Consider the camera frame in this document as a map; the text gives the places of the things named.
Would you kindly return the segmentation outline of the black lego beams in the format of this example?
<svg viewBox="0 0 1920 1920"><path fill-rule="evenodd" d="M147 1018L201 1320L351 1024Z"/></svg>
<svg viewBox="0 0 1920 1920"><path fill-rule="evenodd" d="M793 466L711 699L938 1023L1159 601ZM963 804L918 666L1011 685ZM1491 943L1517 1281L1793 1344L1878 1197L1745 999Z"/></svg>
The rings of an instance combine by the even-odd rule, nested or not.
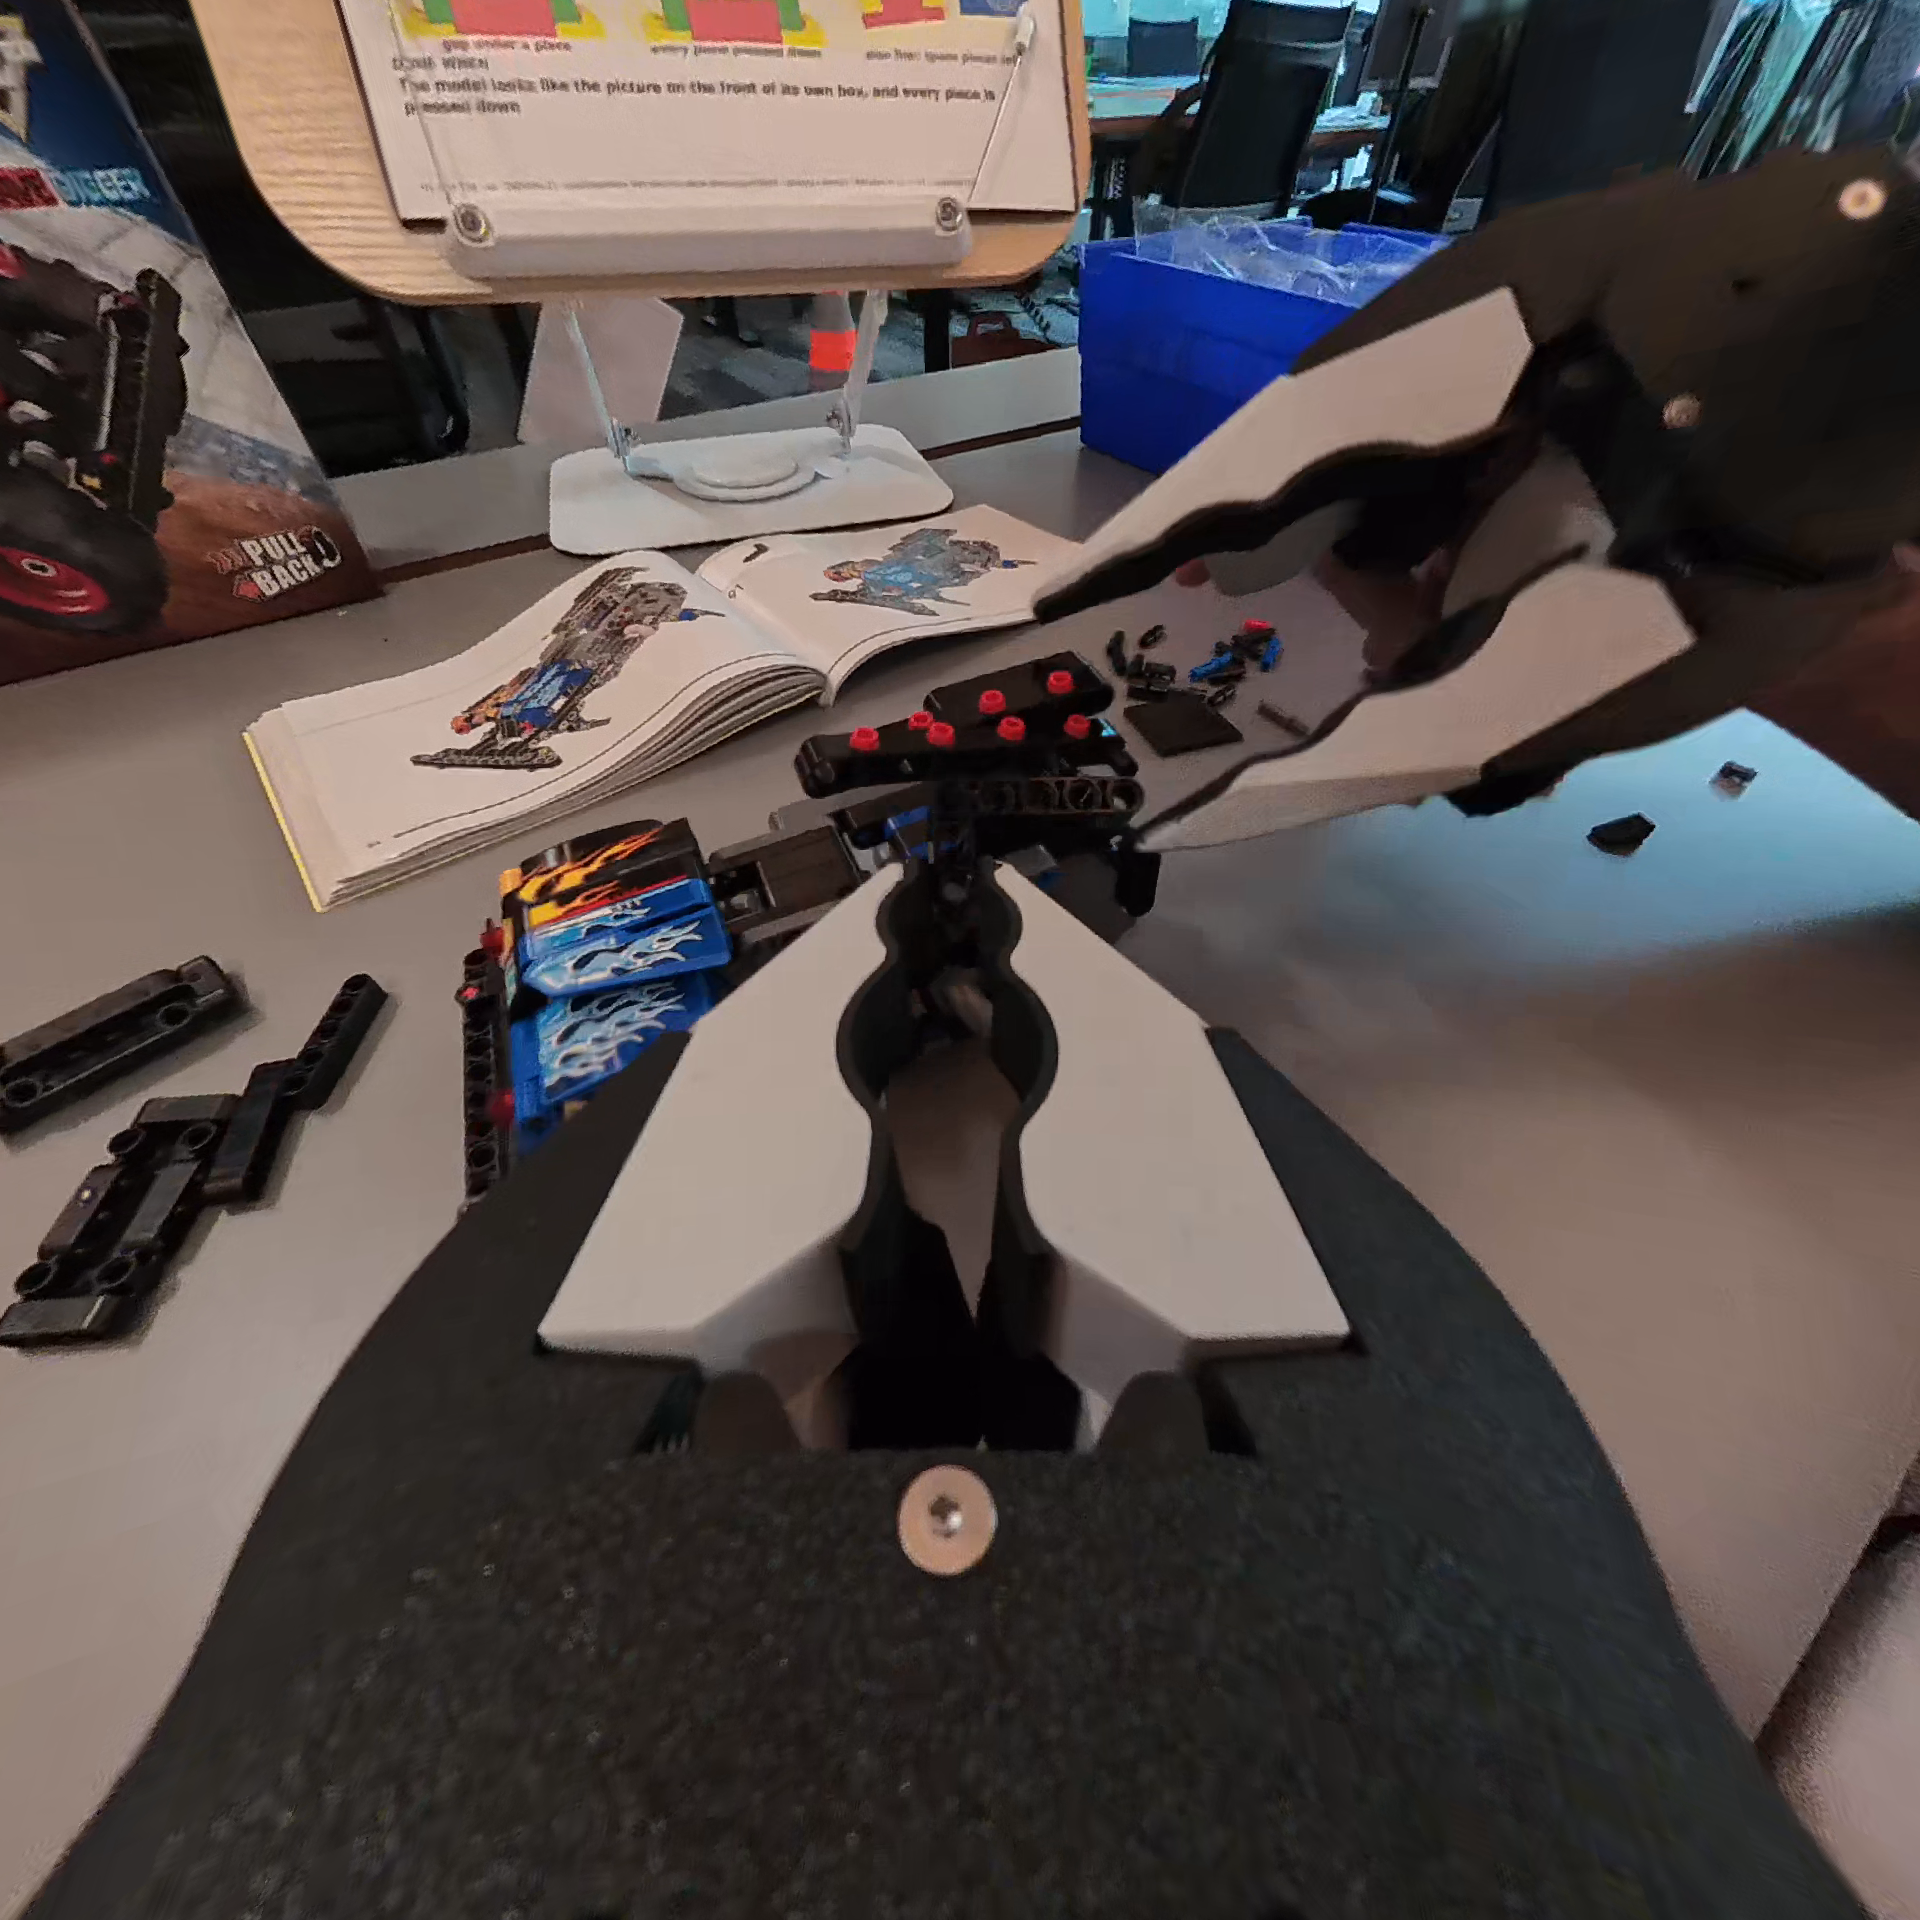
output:
<svg viewBox="0 0 1920 1920"><path fill-rule="evenodd" d="M1067 651L938 685L908 717L813 734L793 778L810 800L923 780L1138 778L1109 704L1114 685Z"/></svg>

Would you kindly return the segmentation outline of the person's right hand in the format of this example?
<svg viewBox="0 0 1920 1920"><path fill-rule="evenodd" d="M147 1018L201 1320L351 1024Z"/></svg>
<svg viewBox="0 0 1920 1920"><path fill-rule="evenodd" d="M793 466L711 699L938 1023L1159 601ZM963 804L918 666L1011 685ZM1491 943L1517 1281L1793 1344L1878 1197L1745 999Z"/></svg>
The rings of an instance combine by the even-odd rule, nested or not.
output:
<svg viewBox="0 0 1920 1920"><path fill-rule="evenodd" d="M1394 679L1400 656L1437 624L1452 556L1442 549L1411 570L1367 570L1328 551L1316 574L1361 631L1361 675L1385 685Z"/></svg>

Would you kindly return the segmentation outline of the blue plastic bin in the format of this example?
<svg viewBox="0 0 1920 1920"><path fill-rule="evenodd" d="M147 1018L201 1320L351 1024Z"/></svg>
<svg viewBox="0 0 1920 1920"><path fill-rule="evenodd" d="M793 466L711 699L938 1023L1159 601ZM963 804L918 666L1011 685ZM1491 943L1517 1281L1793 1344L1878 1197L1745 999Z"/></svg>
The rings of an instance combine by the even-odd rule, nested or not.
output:
<svg viewBox="0 0 1920 1920"><path fill-rule="evenodd" d="M1358 306L1310 299L1138 255L1138 238L1078 255L1078 438L1163 475Z"/></svg>

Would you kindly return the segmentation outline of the white and wood document stand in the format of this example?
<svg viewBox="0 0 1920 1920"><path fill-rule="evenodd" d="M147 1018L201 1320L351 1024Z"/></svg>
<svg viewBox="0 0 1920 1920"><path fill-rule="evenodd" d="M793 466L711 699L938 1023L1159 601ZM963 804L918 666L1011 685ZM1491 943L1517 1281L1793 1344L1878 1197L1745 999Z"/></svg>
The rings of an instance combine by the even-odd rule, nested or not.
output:
<svg viewBox="0 0 1920 1920"><path fill-rule="evenodd" d="M558 315L586 378L596 475L558 506L565 551L663 549L751 533L819 533L945 509L922 455L893 455L862 426L887 293L1011 285L1067 238L1091 186L1081 7L1061 4L1073 123L1067 212L979 212L956 204L470 206L410 224L390 193L338 4L192 4L230 126L252 183L290 236L360 292L415 306L525 304ZM612 394L612 353L589 341L592 298L860 293L852 369L819 426L683 451L654 441Z"/></svg>

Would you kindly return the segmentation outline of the clear plastic bags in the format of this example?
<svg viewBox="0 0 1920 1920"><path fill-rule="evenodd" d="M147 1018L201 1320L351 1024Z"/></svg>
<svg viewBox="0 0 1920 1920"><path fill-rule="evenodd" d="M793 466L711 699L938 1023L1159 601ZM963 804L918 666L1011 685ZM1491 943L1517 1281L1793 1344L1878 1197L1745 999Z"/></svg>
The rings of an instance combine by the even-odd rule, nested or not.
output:
<svg viewBox="0 0 1920 1920"><path fill-rule="evenodd" d="M1342 306L1380 298L1450 245L1450 236L1417 227L1316 227L1310 219L1258 223L1239 209L1171 212L1169 224L1138 236L1138 255L1145 261Z"/></svg>

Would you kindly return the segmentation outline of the black office chair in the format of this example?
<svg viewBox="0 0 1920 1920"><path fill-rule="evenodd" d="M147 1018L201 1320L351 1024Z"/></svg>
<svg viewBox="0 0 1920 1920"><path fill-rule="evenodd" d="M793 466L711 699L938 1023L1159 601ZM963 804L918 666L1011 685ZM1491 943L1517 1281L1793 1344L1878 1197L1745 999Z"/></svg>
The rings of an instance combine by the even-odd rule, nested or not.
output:
<svg viewBox="0 0 1920 1920"><path fill-rule="evenodd" d="M1280 216L1352 20L1352 7L1333 4L1230 4L1163 206Z"/></svg>

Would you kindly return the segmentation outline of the scatter of small lego pins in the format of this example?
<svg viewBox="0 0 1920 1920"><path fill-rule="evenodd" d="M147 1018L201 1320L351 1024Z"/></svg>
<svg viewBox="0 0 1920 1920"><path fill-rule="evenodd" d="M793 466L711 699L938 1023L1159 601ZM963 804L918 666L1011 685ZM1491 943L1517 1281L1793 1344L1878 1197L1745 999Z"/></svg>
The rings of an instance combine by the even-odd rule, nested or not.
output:
<svg viewBox="0 0 1920 1920"><path fill-rule="evenodd" d="M1179 666L1169 653L1169 624L1153 621L1139 633L1114 631L1103 645L1107 674L1134 704L1188 701L1203 709L1230 709L1252 675L1273 674L1282 641L1269 621L1252 617L1227 636L1213 641L1208 653Z"/></svg>

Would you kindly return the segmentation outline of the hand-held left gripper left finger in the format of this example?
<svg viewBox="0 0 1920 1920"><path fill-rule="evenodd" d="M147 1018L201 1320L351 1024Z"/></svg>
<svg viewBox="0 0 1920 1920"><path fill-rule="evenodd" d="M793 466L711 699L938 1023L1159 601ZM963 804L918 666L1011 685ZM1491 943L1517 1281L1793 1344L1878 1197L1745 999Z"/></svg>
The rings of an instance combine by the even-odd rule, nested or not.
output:
<svg viewBox="0 0 1920 1920"><path fill-rule="evenodd" d="M687 1034L538 1322L547 1349L747 1370L796 1339L852 1343L837 1244L876 1124L837 1043L900 878L876 871Z"/></svg>

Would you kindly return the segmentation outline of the printed instruction sheet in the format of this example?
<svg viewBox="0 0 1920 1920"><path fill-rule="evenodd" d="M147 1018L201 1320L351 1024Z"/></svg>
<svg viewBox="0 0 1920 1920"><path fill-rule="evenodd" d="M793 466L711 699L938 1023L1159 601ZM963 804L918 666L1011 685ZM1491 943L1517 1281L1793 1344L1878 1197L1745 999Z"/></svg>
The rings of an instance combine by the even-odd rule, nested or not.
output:
<svg viewBox="0 0 1920 1920"><path fill-rule="evenodd" d="M1067 212L1059 4L339 4L404 223L470 206Z"/></svg>

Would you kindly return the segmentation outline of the lego instruction booklet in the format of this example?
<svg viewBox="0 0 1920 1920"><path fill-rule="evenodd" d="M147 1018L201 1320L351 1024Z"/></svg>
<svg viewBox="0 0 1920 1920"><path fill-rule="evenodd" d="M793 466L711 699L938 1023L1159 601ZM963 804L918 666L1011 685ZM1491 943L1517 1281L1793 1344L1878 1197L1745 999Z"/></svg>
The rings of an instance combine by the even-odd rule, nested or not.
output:
<svg viewBox="0 0 1920 1920"><path fill-rule="evenodd" d="M1078 543L995 506L589 564L470 651L289 701L245 740L316 910L549 827L895 651L1029 624Z"/></svg>

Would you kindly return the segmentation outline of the scatter of small lego bricks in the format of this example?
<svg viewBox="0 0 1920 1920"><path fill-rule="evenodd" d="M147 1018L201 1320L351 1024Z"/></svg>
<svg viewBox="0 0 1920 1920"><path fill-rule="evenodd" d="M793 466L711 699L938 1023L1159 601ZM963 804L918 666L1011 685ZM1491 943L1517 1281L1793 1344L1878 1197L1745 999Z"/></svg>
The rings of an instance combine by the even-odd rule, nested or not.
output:
<svg viewBox="0 0 1920 1920"><path fill-rule="evenodd" d="M1704 780L1704 786L1723 800L1737 800L1749 790L1749 783L1758 780L1758 768L1745 764L1745 762L1723 762L1719 764L1719 770ZM1625 812L1618 821L1602 821L1593 828L1588 828L1588 845L1593 853L1602 857L1635 857L1655 834L1655 821L1649 821L1645 812Z"/></svg>

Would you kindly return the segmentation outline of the black square lego tile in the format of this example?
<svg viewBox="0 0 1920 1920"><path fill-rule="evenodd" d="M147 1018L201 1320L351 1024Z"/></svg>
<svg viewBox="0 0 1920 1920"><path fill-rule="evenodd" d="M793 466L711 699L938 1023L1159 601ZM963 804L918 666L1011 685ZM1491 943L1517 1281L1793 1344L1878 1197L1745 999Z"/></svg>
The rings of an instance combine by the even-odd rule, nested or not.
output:
<svg viewBox="0 0 1920 1920"><path fill-rule="evenodd" d="M1184 758L1241 743L1241 731L1222 709L1184 693L1159 701L1129 701L1120 717L1156 758Z"/></svg>

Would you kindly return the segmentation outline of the person's right forearm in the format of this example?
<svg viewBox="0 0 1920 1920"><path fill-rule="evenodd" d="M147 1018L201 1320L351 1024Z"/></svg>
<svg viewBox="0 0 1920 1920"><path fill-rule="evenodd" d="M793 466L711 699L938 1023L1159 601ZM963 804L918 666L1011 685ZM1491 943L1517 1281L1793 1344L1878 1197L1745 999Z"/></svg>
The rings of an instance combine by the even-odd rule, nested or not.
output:
<svg viewBox="0 0 1920 1920"><path fill-rule="evenodd" d="M1737 617L1745 704L1916 815L1916 570L1758 594Z"/></svg>

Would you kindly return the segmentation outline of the blue and black lego truck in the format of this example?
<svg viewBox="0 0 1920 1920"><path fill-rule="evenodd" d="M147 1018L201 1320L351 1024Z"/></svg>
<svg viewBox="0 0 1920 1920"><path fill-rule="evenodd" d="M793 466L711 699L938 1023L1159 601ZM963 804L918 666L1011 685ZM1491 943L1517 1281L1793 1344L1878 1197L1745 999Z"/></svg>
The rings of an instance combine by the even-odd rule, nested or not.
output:
<svg viewBox="0 0 1920 1920"><path fill-rule="evenodd" d="M1052 891L1072 863L1091 863L1096 921L1128 930L1156 906L1139 773L881 783L810 804L823 812L718 853L689 821L622 824L499 878L499 919L453 992L465 1206L881 867L956 871L990 857Z"/></svg>

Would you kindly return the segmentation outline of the black lego panel with beam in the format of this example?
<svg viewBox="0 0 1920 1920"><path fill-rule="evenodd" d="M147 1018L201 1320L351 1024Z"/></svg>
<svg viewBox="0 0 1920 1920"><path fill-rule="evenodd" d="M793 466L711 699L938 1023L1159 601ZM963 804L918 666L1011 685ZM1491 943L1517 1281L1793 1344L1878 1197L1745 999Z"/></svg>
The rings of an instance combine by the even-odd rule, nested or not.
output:
<svg viewBox="0 0 1920 1920"><path fill-rule="evenodd" d="M294 1121L327 1107L385 1007L381 984L356 974L302 1051L254 1063L243 1095L147 1100L12 1277L3 1349L124 1339L199 1217L264 1197Z"/></svg>

